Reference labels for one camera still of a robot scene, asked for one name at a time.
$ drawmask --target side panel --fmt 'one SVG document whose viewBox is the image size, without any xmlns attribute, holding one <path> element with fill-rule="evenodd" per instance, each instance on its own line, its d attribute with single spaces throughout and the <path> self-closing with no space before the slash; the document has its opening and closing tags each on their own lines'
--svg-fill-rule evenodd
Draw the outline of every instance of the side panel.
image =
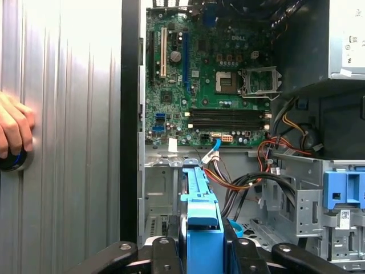
<svg viewBox="0 0 365 274">
<path fill-rule="evenodd" d="M 121 1 L 0 12 L 0 89 L 36 116 L 32 165 L 1 174 L 0 269 L 63 273 L 119 240 Z"/>
</svg>

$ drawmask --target blue cable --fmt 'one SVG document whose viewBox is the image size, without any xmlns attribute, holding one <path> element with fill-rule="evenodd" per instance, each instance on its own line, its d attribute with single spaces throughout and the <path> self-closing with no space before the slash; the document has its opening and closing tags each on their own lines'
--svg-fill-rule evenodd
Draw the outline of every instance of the blue cable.
<svg viewBox="0 0 365 274">
<path fill-rule="evenodd" d="M 221 139 L 216 139 L 216 144 L 214 145 L 213 150 L 214 151 L 219 150 L 221 144 L 222 144 L 222 140 Z"/>
</svg>

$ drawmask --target power supply unit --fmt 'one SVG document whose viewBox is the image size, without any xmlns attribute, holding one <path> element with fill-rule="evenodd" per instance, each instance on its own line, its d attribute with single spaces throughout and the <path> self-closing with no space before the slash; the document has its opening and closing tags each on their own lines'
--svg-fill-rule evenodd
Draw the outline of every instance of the power supply unit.
<svg viewBox="0 0 365 274">
<path fill-rule="evenodd" d="M 281 91 L 321 96 L 365 86 L 365 1 L 306 1 L 281 23 Z"/>
</svg>

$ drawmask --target finger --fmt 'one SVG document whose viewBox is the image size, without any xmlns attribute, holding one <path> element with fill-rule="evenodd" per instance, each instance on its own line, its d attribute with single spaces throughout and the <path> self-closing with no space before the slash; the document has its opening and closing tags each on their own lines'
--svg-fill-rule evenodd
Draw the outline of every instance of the finger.
<svg viewBox="0 0 365 274">
<path fill-rule="evenodd" d="M 3 108 L 13 117 L 19 127 L 22 143 L 25 151 L 33 149 L 33 137 L 28 123 L 28 119 L 12 104 L 4 104 Z"/>
<path fill-rule="evenodd" d="M 4 130 L 11 153 L 13 155 L 19 155 L 23 142 L 18 123 L 2 106 L 0 106 L 0 126 Z"/>
<path fill-rule="evenodd" d="M 32 129 L 34 127 L 34 124 L 35 124 L 35 118 L 34 118 L 33 110 L 31 108 L 23 105 L 19 101 L 15 100 L 11 96 L 8 95 L 7 97 L 9 99 L 9 101 L 14 105 L 14 107 L 16 107 L 27 118 L 29 127 Z"/>
<path fill-rule="evenodd" d="M 0 158 L 5 159 L 7 157 L 8 149 L 9 145 L 7 144 L 4 130 L 0 127 Z"/>
</svg>

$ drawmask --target sticker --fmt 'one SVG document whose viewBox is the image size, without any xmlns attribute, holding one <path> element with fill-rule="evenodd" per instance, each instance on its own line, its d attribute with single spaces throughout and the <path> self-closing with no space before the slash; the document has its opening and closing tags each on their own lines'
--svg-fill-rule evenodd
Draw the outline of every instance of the sticker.
<svg viewBox="0 0 365 274">
<path fill-rule="evenodd" d="M 346 1 L 343 14 L 342 66 L 365 67 L 365 1 Z"/>
<path fill-rule="evenodd" d="M 352 72 L 350 70 L 345 70 L 343 68 L 340 70 L 340 74 L 342 74 L 343 76 L 346 76 L 346 77 L 352 76 Z"/>
<path fill-rule="evenodd" d="M 284 155 L 294 155 L 296 153 L 295 150 L 292 150 L 291 148 L 288 148 L 283 154 Z"/>
<path fill-rule="evenodd" d="M 177 152 L 177 139 L 169 138 L 169 152 Z"/>
<path fill-rule="evenodd" d="M 340 229 L 350 229 L 350 214 L 349 209 L 343 209 L 340 211 Z"/>
</svg>

